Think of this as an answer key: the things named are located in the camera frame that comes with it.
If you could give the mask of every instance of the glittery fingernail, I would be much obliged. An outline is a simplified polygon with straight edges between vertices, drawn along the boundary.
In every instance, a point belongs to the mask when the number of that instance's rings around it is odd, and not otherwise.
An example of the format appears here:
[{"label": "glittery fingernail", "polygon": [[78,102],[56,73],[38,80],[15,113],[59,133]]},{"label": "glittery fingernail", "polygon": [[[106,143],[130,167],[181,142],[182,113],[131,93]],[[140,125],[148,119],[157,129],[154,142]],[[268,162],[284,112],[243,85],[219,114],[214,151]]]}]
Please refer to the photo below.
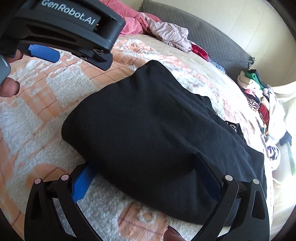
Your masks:
[{"label": "glittery fingernail", "polygon": [[168,230],[170,230],[172,233],[174,233],[174,234],[176,234],[176,235],[182,237],[181,234],[179,234],[179,232],[178,232],[177,230],[175,230],[175,229],[174,229],[172,226],[170,226],[170,225],[168,225]]},{"label": "glittery fingernail", "polygon": [[19,93],[19,91],[20,91],[20,83],[19,83],[19,82],[17,82],[17,81],[16,81],[16,83],[18,84],[18,88],[17,88],[17,91],[15,92],[15,94],[14,94],[14,95],[17,95],[17,94]]}]

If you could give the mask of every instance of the white wall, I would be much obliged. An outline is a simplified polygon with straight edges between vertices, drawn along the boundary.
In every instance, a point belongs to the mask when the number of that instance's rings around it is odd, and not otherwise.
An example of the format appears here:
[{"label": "white wall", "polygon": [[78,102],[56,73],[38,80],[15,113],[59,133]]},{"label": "white wall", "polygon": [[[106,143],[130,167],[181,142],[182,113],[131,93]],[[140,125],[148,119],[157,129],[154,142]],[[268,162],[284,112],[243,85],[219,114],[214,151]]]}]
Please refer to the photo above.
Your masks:
[{"label": "white wall", "polygon": [[[138,10],[142,0],[122,0]],[[253,69],[272,86],[296,81],[296,42],[266,0],[154,0],[189,12],[214,25],[248,54]]]}]

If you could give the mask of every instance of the gray quilted headboard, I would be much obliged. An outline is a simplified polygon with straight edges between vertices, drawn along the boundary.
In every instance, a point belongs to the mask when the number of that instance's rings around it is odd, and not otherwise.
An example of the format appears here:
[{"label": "gray quilted headboard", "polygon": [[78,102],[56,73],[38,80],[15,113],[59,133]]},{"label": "gray quilted headboard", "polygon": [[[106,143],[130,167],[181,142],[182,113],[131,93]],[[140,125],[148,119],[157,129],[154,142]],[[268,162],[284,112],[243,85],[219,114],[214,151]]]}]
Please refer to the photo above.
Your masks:
[{"label": "gray quilted headboard", "polygon": [[143,0],[140,12],[151,13],[163,22],[177,24],[189,30],[188,39],[206,50],[210,58],[223,66],[234,81],[246,71],[255,58],[248,55],[236,42],[206,21],[175,7]]}]

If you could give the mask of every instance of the red cloth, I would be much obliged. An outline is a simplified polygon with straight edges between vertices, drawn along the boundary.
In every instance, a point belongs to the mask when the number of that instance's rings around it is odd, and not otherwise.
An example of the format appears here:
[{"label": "red cloth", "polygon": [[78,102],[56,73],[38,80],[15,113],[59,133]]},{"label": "red cloth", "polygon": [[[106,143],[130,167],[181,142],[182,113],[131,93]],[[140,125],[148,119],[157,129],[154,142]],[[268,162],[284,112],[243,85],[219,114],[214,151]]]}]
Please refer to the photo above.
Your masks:
[{"label": "red cloth", "polygon": [[191,47],[192,47],[191,51],[193,53],[197,54],[198,56],[202,57],[203,59],[205,59],[208,62],[210,61],[208,53],[203,48],[201,48],[200,46],[195,45],[193,43],[191,43]]},{"label": "red cloth", "polygon": [[[119,36],[143,34],[149,29],[146,19],[137,11],[133,10],[128,5],[125,5],[120,0],[100,0],[101,3],[111,8],[114,12],[124,18],[126,25],[120,32]],[[155,22],[161,20],[149,13],[145,13],[148,17],[152,18]]]},{"label": "red cloth", "polygon": [[259,110],[258,110],[261,119],[264,121],[264,123],[268,126],[269,123],[269,112],[267,108],[261,103]]}]

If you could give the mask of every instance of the orange and white blanket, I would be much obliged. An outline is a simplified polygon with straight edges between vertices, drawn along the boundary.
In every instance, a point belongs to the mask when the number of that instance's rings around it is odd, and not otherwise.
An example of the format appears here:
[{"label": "orange and white blanket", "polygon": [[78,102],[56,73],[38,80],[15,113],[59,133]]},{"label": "orange and white blanket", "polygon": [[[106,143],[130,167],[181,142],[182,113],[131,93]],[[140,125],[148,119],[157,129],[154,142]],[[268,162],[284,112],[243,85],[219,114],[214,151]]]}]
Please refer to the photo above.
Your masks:
[{"label": "orange and white blanket", "polygon": [[[157,52],[141,40],[120,38],[112,50],[113,64],[106,72],[64,51],[55,64],[26,58],[22,66],[12,68],[11,77],[20,82],[21,88],[12,98],[0,98],[0,207],[21,237],[34,179],[58,179],[84,162],[61,137],[68,114],[91,93],[131,75],[151,59],[164,64],[189,91],[209,96],[217,114],[224,120],[240,123],[248,145],[264,153],[267,205],[272,220],[273,183],[266,146],[238,86],[193,53],[183,53],[151,37],[135,38],[155,44],[164,53],[172,51],[188,65],[175,56]],[[103,240],[160,241],[167,225],[190,240],[201,227],[138,203],[99,175],[78,204]],[[60,207],[58,213],[71,233]]]}]

